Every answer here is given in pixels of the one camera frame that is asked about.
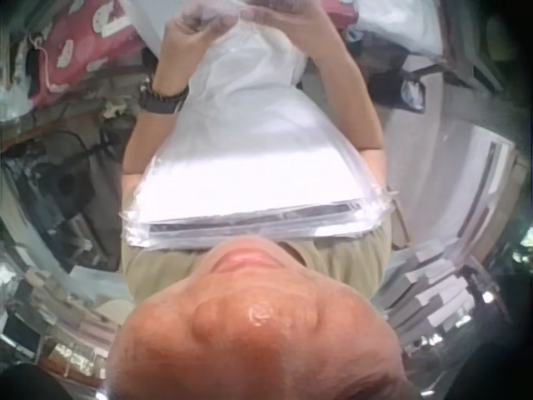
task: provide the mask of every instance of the khaki shirt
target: khaki shirt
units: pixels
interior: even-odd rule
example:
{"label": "khaki shirt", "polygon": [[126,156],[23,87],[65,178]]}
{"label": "khaki shirt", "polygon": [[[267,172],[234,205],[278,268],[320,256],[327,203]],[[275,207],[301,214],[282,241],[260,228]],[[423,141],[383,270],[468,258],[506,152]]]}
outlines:
{"label": "khaki shirt", "polygon": [[[132,196],[124,198],[128,208]],[[366,298],[377,291],[384,267],[391,255],[391,221],[353,239],[317,238],[286,242],[300,254],[308,268],[352,287]],[[207,250],[146,251],[122,240],[122,270],[135,302],[141,303],[154,293],[187,278]]]}

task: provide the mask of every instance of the plastic bag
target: plastic bag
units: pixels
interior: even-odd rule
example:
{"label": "plastic bag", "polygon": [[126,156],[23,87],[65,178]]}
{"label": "plastic bag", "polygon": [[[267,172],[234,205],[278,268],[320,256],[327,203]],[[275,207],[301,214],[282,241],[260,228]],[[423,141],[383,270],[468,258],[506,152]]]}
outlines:
{"label": "plastic bag", "polygon": [[434,0],[356,0],[356,27],[430,58],[442,56],[439,15]]}
{"label": "plastic bag", "polygon": [[[130,16],[135,1],[128,2],[140,35],[153,40],[157,33],[160,42],[170,16],[157,20],[162,15],[150,10],[162,5],[152,2],[150,9],[137,8],[147,15]],[[246,6],[200,3],[236,15]],[[161,46],[152,45],[155,52]],[[249,22],[240,21],[209,48],[174,133],[123,213],[131,245],[206,248],[244,234],[353,236],[381,223],[388,199],[357,151],[294,86],[305,64],[282,32]]]}

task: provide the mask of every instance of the lips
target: lips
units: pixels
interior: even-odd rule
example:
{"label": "lips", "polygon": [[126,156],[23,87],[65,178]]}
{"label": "lips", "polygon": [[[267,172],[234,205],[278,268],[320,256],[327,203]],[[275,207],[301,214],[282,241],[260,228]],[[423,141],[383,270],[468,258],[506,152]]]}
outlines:
{"label": "lips", "polygon": [[246,268],[280,269],[283,266],[270,254],[257,249],[230,251],[218,260],[212,273],[233,273]]}

